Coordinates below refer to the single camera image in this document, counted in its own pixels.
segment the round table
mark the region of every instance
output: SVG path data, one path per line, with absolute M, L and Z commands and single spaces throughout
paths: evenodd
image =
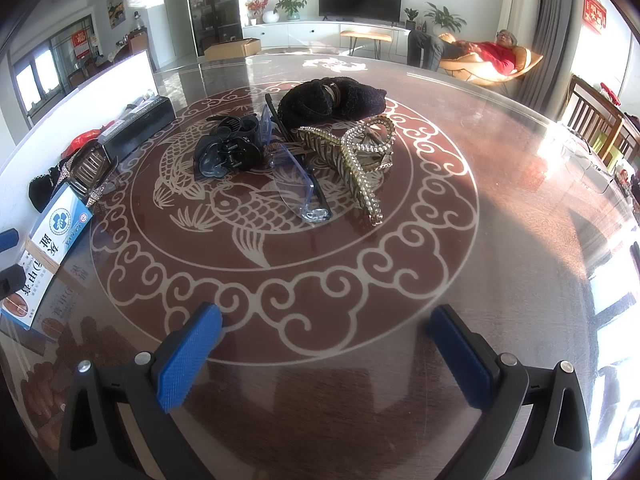
M 177 119 L 120 164 L 38 329 L 0 321 L 2 369 L 54 470 L 77 363 L 153 351 L 209 301 L 224 335 L 172 417 L 215 478 L 434 478 L 479 416 L 424 327 L 434 305 L 449 303 L 497 352 L 574 364 L 600 438 L 594 478 L 606 478 L 638 395 L 623 378 L 635 351 L 612 335 L 635 319 L 640 292 L 632 213 L 564 129 L 493 92 L 406 69 L 282 55 L 156 76 Z M 267 92 L 277 101 L 326 76 L 387 90 L 394 165 L 370 179 L 382 225 L 367 224 L 317 160 L 334 212 L 325 224 L 289 211 L 266 169 L 194 181 L 207 116 L 260 112 Z M 606 394 L 612 374 L 622 401 Z M 43 390 L 50 413 L 35 406 Z M 522 434 L 522 411 L 494 476 Z

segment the gray pants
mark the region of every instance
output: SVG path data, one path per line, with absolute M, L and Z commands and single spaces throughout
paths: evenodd
M 420 66 L 420 54 L 424 50 L 422 68 L 436 72 L 440 59 L 457 59 L 466 54 L 466 50 L 456 44 L 447 43 L 437 36 L 432 36 L 420 30 L 409 32 L 406 51 L 406 63 L 410 66 Z

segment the white vase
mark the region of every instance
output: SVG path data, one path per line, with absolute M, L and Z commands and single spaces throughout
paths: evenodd
M 280 15 L 277 10 L 267 10 L 267 12 L 262 15 L 262 20 L 265 23 L 276 23 L 279 19 Z

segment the screw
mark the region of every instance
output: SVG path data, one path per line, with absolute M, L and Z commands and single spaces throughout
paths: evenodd
M 509 353 L 500 354 L 500 361 L 502 361 L 502 364 L 505 364 L 507 366 L 515 366 L 516 364 L 518 364 L 518 359 L 516 358 L 516 356 Z
M 574 366 L 569 361 L 561 361 L 560 367 L 563 372 L 567 372 L 568 374 L 574 373 Z
M 133 361 L 137 365 L 146 365 L 149 361 L 151 361 L 151 354 L 149 352 L 140 352 L 134 357 Z
M 78 363 L 78 371 L 81 374 L 84 374 L 89 368 L 91 368 L 91 361 L 87 359 Z

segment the door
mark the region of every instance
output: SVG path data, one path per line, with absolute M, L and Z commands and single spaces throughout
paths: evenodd
M 176 59 L 195 52 L 187 0 L 164 0 Z

